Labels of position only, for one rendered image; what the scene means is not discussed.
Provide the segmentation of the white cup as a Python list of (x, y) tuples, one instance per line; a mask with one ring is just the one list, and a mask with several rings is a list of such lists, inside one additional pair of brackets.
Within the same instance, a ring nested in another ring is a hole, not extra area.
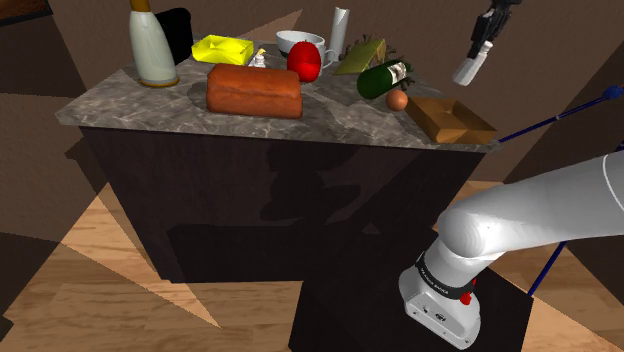
[(325, 39), (319, 35), (295, 30), (282, 30), (276, 33), (277, 47), (284, 58), (288, 57), (290, 50), (295, 44), (303, 41), (310, 42), (317, 47), (321, 56), (321, 70), (328, 68), (335, 62), (335, 51), (332, 49), (328, 49), (325, 46)]

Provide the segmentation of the brown egg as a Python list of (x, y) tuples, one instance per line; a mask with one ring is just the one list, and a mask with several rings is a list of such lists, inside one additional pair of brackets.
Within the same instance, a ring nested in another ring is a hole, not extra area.
[(402, 111), (408, 104), (408, 96), (402, 90), (392, 90), (386, 94), (386, 106), (392, 111)]

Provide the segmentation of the olive green flat box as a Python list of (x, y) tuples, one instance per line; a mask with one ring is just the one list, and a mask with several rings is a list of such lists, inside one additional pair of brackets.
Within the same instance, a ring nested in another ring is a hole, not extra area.
[(358, 42), (347, 47), (345, 53), (339, 55), (339, 65), (334, 75), (359, 74), (386, 60), (386, 42), (384, 39)]

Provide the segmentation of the brown bread loaf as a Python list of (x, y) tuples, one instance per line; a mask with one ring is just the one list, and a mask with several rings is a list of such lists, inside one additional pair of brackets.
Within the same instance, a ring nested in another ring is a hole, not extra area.
[(300, 118), (299, 76), (289, 70), (216, 64), (207, 75), (206, 107), (214, 113)]

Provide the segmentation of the brown open cardboard box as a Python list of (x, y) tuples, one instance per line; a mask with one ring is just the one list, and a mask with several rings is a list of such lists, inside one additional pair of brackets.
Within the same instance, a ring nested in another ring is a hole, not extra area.
[(485, 145), (497, 130), (457, 99), (410, 96), (405, 112), (438, 144)]

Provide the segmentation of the yellow open box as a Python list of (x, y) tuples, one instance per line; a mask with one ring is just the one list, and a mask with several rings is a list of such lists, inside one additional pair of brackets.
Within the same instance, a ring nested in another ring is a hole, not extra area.
[(196, 61), (212, 64), (233, 64), (244, 66), (254, 54), (251, 40), (208, 35), (191, 47)]

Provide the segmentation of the dark cabinet with marble top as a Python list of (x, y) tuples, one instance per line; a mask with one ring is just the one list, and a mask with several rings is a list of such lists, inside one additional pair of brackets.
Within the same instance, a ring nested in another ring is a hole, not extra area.
[(499, 144), (431, 141), (326, 68), (298, 119), (215, 114), (210, 65), (149, 88), (133, 65), (58, 111), (82, 132), (161, 278), (302, 280), (350, 242), (427, 230)]

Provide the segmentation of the green wine bottle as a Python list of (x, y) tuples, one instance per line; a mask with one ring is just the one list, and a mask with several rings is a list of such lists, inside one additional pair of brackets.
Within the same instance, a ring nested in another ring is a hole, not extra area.
[(357, 91), (365, 99), (376, 99), (408, 78), (412, 65), (393, 59), (363, 71), (357, 79)]

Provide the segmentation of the white bottle with gold base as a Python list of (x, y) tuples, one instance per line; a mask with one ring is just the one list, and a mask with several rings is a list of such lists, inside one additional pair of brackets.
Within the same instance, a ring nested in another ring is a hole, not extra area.
[(148, 87), (176, 85), (179, 76), (172, 52), (149, 0), (129, 0), (129, 3), (129, 34), (138, 81)]

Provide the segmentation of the blue thin-rod frame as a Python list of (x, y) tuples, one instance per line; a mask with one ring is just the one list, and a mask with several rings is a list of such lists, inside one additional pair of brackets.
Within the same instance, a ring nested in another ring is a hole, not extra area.
[[(526, 133), (529, 133), (531, 131), (534, 131), (536, 129), (539, 129), (541, 127), (544, 127), (546, 125), (552, 124), (556, 121), (559, 121), (561, 119), (566, 118), (567, 116), (570, 116), (572, 114), (578, 113), (582, 110), (585, 110), (587, 108), (590, 108), (592, 106), (595, 106), (601, 102), (607, 101), (607, 100), (614, 100), (617, 99), (621, 96), (624, 96), (624, 84), (622, 85), (612, 85), (609, 86), (608, 88), (606, 88), (603, 93), (601, 94), (600, 97), (593, 99), (589, 102), (586, 102), (580, 106), (574, 107), (570, 110), (564, 111), (558, 115), (555, 115), (553, 117), (550, 117), (548, 119), (545, 119), (539, 123), (533, 124), (527, 128), (524, 128), (522, 130), (519, 130), (517, 132), (514, 132), (506, 137), (503, 137), (501, 139), (499, 139), (500, 143), (504, 143), (506, 141), (509, 141), (511, 139), (517, 138), (521, 135), (524, 135)], [(535, 279), (535, 281), (533, 282), (533, 284), (531, 285), (530, 289), (528, 290), (527, 294), (532, 297), (534, 295), (534, 293), (536, 292), (536, 290), (538, 289), (539, 285), (542, 283), (543, 279), (546, 277), (546, 275), (548, 274), (549, 270), (551, 269), (551, 267), (553, 266), (553, 264), (555, 263), (555, 261), (557, 260), (557, 258), (559, 257), (559, 255), (561, 254), (561, 252), (563, 251), (563, 249), (565, 248), (565, 246), (567, 245), (566, 241), (560, 242), (556, 249), (554, 250), (554, 252), (552, 253), (552, 255), (550, 256), (550, 258), (548, 259), (548, 261), (546, 262), (546, 264), (544, 265), (543, 269), (541, 270), (541, 272), (539, 273), (539, 275), (537, 276), (537, 278)]]

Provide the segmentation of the black rounded block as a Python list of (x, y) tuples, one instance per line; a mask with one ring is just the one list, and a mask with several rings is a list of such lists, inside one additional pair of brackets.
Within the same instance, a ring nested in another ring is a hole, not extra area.
[(170, 47), (176, 65), (192, 54), (191, 14), (186, 8), (172, 8), (155, 14)]

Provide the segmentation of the red apple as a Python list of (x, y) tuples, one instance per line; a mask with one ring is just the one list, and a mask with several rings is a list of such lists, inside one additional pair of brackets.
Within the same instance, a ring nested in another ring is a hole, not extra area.
[(313, 82), (320, 75), (322, 59), (318, 47), (308, 41), (297, 42), (287, 58), (287, 69), (295, 72), (300, 82)]

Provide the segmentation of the white upright cylinder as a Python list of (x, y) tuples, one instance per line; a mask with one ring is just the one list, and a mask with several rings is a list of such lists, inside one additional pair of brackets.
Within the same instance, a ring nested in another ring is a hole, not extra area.
[(343, 53), (346, 29), (348, 26), (350, 10), (336, 7), (334, 9), (334, 17), (332, 21), (332, 30), (329, 39), (329, 50), (331, 58), (338, 60), (340, 54)]

